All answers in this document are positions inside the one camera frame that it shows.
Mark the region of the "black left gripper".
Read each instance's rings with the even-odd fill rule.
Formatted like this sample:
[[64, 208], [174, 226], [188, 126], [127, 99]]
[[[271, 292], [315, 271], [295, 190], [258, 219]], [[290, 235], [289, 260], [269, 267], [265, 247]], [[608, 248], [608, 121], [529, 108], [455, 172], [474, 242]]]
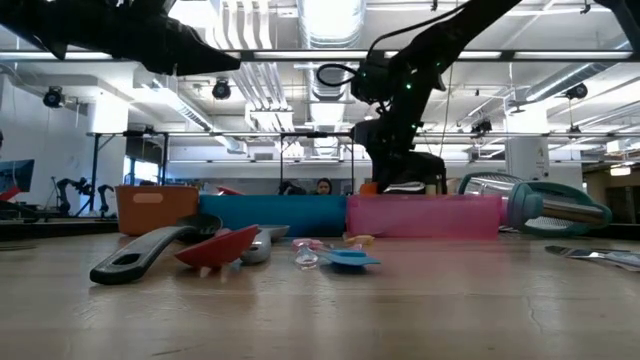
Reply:
[[116, 34], [159, 22], [143, 51], [147, 70], [187, 76], [240, 68], [239, 59], [168, 17], [172, 7], [173, 0], [0, 0], [0, 25], [63, 60], [70, 45], [108, 53]]

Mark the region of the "black slotted spatula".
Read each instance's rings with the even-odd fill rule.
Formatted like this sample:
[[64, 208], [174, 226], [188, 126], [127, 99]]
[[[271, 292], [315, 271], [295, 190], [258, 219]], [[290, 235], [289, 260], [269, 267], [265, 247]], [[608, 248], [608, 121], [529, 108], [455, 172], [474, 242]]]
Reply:
[[89, 273], [100, 285], [128, 284], [141, 279], [159, 255], [174, 241], [197, 244], [215, 235], [223, 221], [208, 214], [179, 218], [175, 224], [152, 230], [117, 250]]

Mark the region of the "pink plastic bin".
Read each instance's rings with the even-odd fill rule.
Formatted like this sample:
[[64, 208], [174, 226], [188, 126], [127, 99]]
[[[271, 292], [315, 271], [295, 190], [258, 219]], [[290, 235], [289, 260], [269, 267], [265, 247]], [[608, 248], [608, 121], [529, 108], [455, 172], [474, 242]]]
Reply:
[[498, 196], [352, 196], [346, 228], [351, 235], [376, 238], [491, 239], [498, 235], [501, 213]]

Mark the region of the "small blue silicone spatula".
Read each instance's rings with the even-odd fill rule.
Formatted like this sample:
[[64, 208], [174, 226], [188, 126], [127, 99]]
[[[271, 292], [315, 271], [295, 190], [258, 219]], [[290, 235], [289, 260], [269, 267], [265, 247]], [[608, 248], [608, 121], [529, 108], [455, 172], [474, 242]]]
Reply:
[[364, 274], [370, 265], [380, 265], [381, 261], [360, 250], [334, 249], [319, 251], [318, 255], [328, 262], [331, 270], [345, 274]]

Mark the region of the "small pink silicone spatula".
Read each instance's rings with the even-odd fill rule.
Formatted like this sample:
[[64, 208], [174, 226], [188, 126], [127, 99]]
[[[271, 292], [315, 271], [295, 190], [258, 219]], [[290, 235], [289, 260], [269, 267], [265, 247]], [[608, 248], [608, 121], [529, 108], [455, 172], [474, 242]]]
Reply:
[[325, 250], [320, 240], [311, 238], [295, 239], [292, 247], [295, 250], [294, 263], [302, 270], [316, 268], [320, 261], [319, 253]]

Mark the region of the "blue plastic bin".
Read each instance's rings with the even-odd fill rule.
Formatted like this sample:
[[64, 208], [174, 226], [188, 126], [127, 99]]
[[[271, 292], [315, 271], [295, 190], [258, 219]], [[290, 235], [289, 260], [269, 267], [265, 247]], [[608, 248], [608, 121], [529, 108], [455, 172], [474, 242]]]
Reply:
[[199, 211], [218, 216], [223, 225], [287, 225], [289, 237], [338, 237], [346, 228], [345, 196], [201, 195]]

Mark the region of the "teal framed steel grater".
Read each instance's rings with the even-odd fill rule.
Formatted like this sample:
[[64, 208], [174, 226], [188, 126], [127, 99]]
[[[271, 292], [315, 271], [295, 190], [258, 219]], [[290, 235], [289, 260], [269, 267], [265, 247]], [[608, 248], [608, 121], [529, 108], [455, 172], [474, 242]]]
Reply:
[[581, 236], [608, 226], [612, 220], [607, 206], [581, 190], [509, 174], [468, 174], [462, 178], [457, 193], [500, 197], [503, 228], [541, 237]]

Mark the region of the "grey plastic spoon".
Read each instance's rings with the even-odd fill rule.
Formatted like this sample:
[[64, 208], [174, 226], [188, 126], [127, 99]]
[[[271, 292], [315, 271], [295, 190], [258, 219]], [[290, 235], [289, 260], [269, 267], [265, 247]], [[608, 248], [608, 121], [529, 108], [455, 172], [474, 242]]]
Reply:
[[249, 247], [240, 257], [245, 265], [257, 265], [266, 262], [271, 256], [272, 245], [286, 236], [289, 225], [261, 225]]

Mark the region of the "orange plastic bin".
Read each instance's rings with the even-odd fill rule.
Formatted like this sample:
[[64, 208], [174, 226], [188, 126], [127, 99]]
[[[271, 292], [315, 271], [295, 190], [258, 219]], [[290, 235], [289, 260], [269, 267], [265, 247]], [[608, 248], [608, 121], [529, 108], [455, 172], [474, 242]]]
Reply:
[[115, 188], [119, 232], [141, 236], [171, 226], [198, 211], [199, 191], [191, 186], [131, 186]]

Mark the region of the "red slotted spoon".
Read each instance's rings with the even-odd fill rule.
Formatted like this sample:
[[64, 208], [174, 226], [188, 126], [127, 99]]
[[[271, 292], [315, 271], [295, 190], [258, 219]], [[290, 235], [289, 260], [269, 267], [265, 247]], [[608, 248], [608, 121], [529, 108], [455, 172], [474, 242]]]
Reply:
[[257, 225], [230, 231], [182, 249], [175, 257], [192, 268], [220, 268], [239, 259], [251, 247], [257, 233]]

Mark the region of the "black background workstation frame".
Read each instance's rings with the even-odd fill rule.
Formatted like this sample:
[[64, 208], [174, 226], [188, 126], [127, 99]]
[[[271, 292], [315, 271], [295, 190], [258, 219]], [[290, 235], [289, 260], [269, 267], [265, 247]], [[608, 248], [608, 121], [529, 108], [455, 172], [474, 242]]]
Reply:
[[[161, 140], [160, 181], [170, 179], [276, 178], [279, 182], [300, 178], [347, 179], [358, 183], [355, 144], [339, 132], [88, 132], [94, 139], [93, 155], [115, 138]], [[302, 153], [289, 149], [306, 140], [332, 137], [335, 156]]]

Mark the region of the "silver ventilation duct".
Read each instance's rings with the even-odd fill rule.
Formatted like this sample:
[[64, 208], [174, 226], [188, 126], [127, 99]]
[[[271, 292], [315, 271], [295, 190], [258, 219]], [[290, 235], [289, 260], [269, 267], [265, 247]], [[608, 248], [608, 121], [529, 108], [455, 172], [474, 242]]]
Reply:
[[[350, 49], [359, 45], [364, 25], [366, 0], [296, 0], [301, 44], [306, 49]], [[321, 72], [323, 80], [341, 83], [349, 75], [344, 70], [329, 68]], [[346, 83], [331, 87], [309, 70], [310, 95], [319, 101], [338, 101], [344, 96]]]

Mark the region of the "blue wall screen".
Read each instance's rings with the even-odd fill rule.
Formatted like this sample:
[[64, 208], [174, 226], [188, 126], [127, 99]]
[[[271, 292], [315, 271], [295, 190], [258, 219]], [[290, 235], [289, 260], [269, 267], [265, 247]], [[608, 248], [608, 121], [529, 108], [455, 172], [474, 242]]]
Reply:
[[0, 201], [30, 191], [35, 160], [0, 161]]

